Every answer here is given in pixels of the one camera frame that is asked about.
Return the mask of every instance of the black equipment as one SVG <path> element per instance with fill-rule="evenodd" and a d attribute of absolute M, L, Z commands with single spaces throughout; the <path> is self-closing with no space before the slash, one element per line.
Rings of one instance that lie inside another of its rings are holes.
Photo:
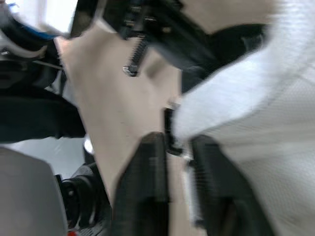
<path fill-rule="evenodd" d="M 130 64 L 123 68 L 137 76 L 147 48 L 154 47 L 183 72 L 182 92 L 218 68 L 261 46 L 262 24 L 239 25 L 208 35 L 186 17 L 178 0 L 109 0 L 103 18 L 122 39 L 139 37 Z"/>
<path fill-rule="evenodd" d="M 56 176 L 70 231 L 109 229 L 112 208 L 96 163 L 81 166 L 71 178 Z"/>

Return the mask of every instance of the gray surface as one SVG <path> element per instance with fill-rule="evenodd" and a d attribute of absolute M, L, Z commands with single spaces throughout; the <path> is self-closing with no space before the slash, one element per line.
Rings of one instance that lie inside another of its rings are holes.
<path fill-rule="evenodd" d="M 65 236 L 62 197 L 50 166 L 0 147 L 0 235 Z"/>

